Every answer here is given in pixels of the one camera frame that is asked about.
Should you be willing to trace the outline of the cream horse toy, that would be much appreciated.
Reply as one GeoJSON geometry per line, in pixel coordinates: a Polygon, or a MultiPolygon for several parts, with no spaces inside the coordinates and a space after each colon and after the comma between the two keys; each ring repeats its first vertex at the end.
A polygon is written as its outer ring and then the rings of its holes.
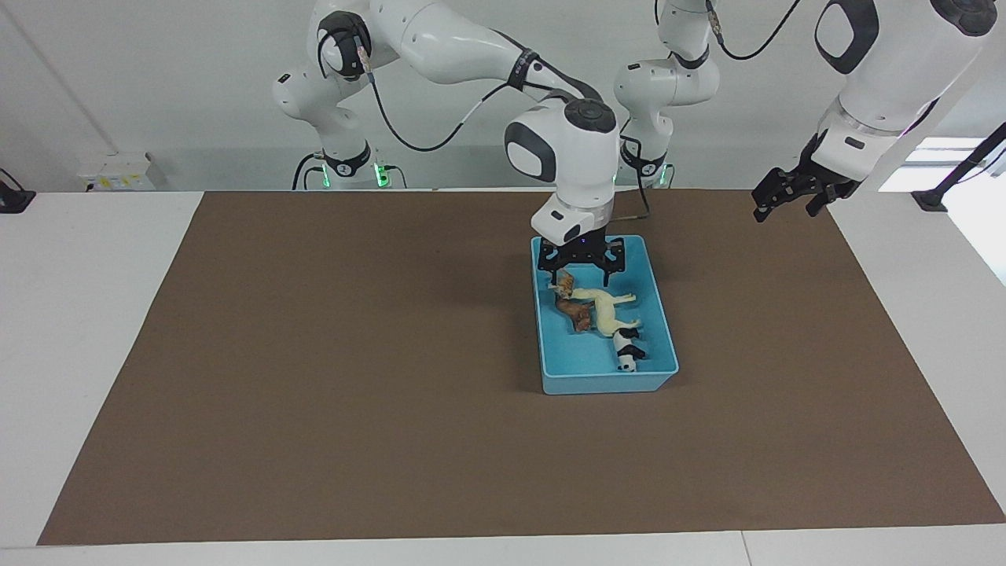
{"type": "Polygon", "coordinates": [[[594,311],[596,311],[594,323],[603,336],[613,337],[619,330],[639,329],[642,325],[640,319],[631,320],[631,322],[622,322],[622,320],[617,319],[615,306],[635,301],[637,297],[633,293],[611,295],[600,288],[575,288],[571,291],[571,299],[593,302],[594,311]]]}

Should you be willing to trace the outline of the brown lion toy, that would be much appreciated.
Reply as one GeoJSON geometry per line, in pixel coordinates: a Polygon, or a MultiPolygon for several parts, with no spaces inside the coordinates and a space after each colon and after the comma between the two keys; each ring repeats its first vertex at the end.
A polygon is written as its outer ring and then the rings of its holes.
{"type": "Polygon", "coordinates": [[[574,333],[585,333],[592,328],[592,308],[588,303],[579,303],[557,296],[554,304],[560,313],[567,316],[574,333]]]}

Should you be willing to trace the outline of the black white panda toy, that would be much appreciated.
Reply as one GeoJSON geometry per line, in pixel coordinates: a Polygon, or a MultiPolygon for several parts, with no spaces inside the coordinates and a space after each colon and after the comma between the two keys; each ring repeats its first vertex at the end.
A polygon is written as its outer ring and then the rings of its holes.
{"type": "Polygon", "coordinates": [[[611,337],[615,349],[615,357],[618,359],[618,370],[621,370],[621,372],[637,372],[640,359],[648,357],[647,352],[633,342],[640,337],[640,331],[636,327],[622,327],[615,330],[615,333],[611,337]]]}

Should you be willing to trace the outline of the blue plastic storage box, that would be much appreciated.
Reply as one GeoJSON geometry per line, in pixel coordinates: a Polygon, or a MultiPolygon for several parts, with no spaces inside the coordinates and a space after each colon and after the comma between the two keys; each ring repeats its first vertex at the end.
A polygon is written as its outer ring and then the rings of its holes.
{"type": "Polygon", "coordinates": [[[633,362],[634,370],[624,370],[626,357],[618,352],[624,338],[603,336],[590,329],[577,333],[574,322],[556,307],[556,293],[550,289],[551,275],[538,269],[542,239],[531,241],[531,276],[538,320],[538,346],[542,387],[549,395],[633,393],[657,391],[680,370],[676,347],[649,250],[640,235],[622,235],[626,253],[625,270],[604,282],[604,272],[590,264],[571,264],[567,272],[576,286],[597,288],[613,295],[633,294],[636,299],[615,306],[618,322],[639,320],[638,336],[631,344],[644,352],[633,362]]]}

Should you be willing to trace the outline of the white box yellow label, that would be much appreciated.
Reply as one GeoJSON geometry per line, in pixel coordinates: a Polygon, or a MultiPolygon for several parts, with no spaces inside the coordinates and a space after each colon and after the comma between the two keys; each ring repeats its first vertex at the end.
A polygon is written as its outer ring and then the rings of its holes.
{"type": "Polygon", "coordinates": [[[86,191],[167,189],[166,177],[149,152],[91,154],[80,162],[78,179],[86,191]]]}

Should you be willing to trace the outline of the brown table mat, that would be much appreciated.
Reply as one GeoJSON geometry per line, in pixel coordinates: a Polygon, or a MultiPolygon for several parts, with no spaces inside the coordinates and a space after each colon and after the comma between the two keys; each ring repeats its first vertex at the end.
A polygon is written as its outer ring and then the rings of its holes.
{"type": "Polygon", "coordinates": [[[544,395],[541,194],[202,197],[40,543],[1005,519],[829,215],[652,200],[680,372],[544,395]]]}

